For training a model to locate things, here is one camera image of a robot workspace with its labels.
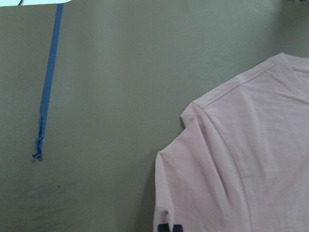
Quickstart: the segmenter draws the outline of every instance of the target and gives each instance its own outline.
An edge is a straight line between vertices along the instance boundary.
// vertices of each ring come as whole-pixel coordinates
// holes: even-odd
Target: clothing
[[[309,59],[270,57],[181,117],[155,161],[154,232],[309,231]]]

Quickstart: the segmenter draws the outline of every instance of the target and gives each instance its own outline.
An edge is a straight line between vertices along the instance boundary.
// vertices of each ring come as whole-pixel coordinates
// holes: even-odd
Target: blue tape
[[[52,89],[54,69],[55,69],[55,63],[56,63],[56,54],[57,54],[57,46],[58,46],[62,11],[63,11],[63,3],[57,4],[54,31],[53,31],[53,37],[52,37],[52,42],[50,46],[48,65],[47,65],[46,77],[45,77],[44,88],[43,88],[42,99],[41,99],[41,106],[40,106],[39,130],[38,130],[37,139],[34,143],[36,154],[32,156],[34,159],[37,159],[42,156],[43,138],[45,134],[49,98],[50,98],[50,93]]]

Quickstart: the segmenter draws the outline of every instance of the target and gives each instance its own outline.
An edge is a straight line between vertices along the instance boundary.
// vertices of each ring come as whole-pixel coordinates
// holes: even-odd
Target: pink t-shirt
[[[309,59],[270,57],[181,117],[155,161],[154,232],[309,232]]]

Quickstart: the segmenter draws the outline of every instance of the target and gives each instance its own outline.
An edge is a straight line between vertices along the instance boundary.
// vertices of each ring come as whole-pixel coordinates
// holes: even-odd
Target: shirt neckline
[[[282,52],[269,59],[277,65],[286,83],[298,95],[309,99],[308,86],[304,85],[303,81],[295,74],[295,71],[309,73],[309,58],[291,56]]]

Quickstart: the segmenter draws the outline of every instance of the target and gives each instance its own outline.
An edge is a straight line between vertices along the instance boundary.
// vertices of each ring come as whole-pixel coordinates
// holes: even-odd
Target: green-gray surface
[[[306,4],[73,0],[33,161],[55,10],[0,8],[3,232],[152,231],[155,157],[188,103],[269,56],[309,57]]]

